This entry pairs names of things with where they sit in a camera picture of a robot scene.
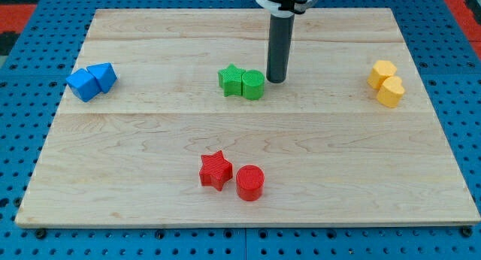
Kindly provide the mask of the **black robot arm flange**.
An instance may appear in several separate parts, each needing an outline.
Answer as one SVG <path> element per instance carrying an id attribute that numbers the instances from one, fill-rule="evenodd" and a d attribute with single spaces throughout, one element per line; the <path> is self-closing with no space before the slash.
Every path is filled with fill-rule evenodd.
<path id="1" fill-rule="evenodd" d="M 304 14 L 312 8 L 318 0 L 256 0 L 262 8 L 268 10 L 272 16 L 288 18 L 295 14 Z"/>

